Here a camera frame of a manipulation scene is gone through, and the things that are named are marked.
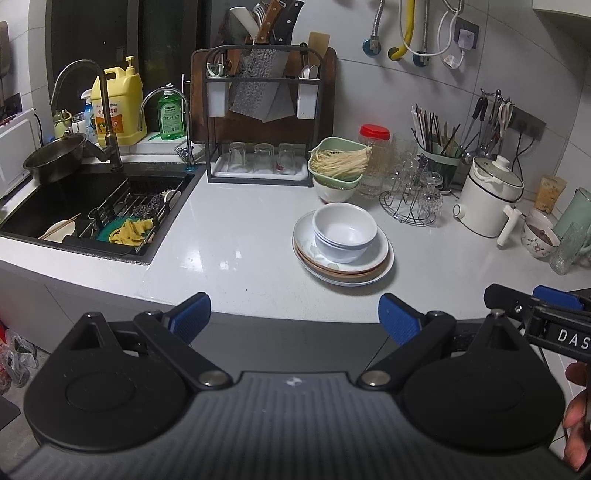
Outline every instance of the faucet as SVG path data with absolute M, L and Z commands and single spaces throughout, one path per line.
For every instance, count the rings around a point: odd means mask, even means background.
M 60 89 L 62 84 L 64 83 L 64 79 L 68 76 L 70 72 L 80 67 L 88 67 L 91 70 L 94 70 L 99 77 L 100 99 L 103 103 L 103 111 L 105 115 L 105 124 L 107 130 L 105 135 L 105 143 L 107 146 L 104 150 L 95 146 L 95 144 L 89 141 L 86 142 L 86 148 L 101 162 L 106 162 L 109 160 L 111 162 L 112 171 L 121 171 L 123 170 L 123 164 L 121 163 L 121 153 L 119 152 L 117 135 L 115 135 L 115 133 L 113 132 L 111 110 L 109 109 L 109 93 L 107 91 L 107 77 L 105 75 L 105 71 L 102 68 L 100 68 L 97 62 L 93 60 L 76 60 L 70 63 L 66 68 L 64 68 L 60 72 L 60 74 L 57 76 L 56 84 L 53 87 L 53 93 L 51 94 L 51 109 L 52 111 L 57 110 L 57 98 L 60 94 Z
M 175 149 L 175 151 L 177 152 L 178 156 L 181 157 L 184 160 L 184 162 L 187 164 L 186 170 L 194 170 L 195 169 L 195 158 L 193 157 L 193 147 L 191 146 L 191 128 L 190 128 L 191 118 L 189 115 L 189 102 L 188 102 L 185 94 L 183 92 L 181 92 L 178 88 L 158 87 L 153 92 L 150 92 L 146 96 L 146 98 L 144 98 L 142 105 L 139 107 L 138 132 L 141 131 L 142 127 L 143 127 L 142 114 L 144 113 L 144 109 L 145 109 L 146 104 L 154 95 L 156 95 L 157 93 L 163 92 L 165 90 L 167 92 L 170 91 L 170 92 L 178 93 L 180 95 L 180 97 L 183 99 L 184 110 L 185 110 L 185 130 L 187 131 L 187 147 L 183 148 L 181 151 L 179 151 L 177 149 Z

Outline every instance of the white rice cooker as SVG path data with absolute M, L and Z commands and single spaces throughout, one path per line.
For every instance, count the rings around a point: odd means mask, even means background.
M 474 233 L 498 237 L 497 243 L 504 245 L 521 216 L 513 205 L 523 192 L 523 182 L 505 157 L 475 158 L 453 215 Z

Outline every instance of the stacked bowls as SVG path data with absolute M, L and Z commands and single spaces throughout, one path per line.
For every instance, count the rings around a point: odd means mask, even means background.
M 349 203 L 332 203 L 312 218 L 316 247 L 328 259 L 348 264 L 361 257 L 378 234 L 374 218 Z

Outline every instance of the yellow detergent jug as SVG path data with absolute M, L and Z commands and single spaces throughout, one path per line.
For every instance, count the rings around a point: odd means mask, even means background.
M 133 66 L 133 57 L 125 59 L 129 66 L 127 69 L 114 67 L 105 70 L 107 75 L 107 89 L 109 92 L 109 106 L 111 108 L 111 120 L 113 122 L 113 131 L 117 134 L 119 145 L 135 145 L 148 134 L 146 121 L 142 114 L 142 130 L 138 132 L 138 113 L 139 107 L 144 99 L 143 84 L 139 74 L 135 72 Z M 100 98 L 99 78 L 95 80 L 92 86 L 92 108 L 95 113 L 96 134 L 99 139 L 99 145 L 105 144 L 105 114 Z

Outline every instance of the stainless steel pot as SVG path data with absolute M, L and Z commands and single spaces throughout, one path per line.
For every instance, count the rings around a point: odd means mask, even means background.
M 39 183 L 53 183 L 80 167 L 85 144 L 85 134 L 66 135 L 34 151 L 22 166 Z

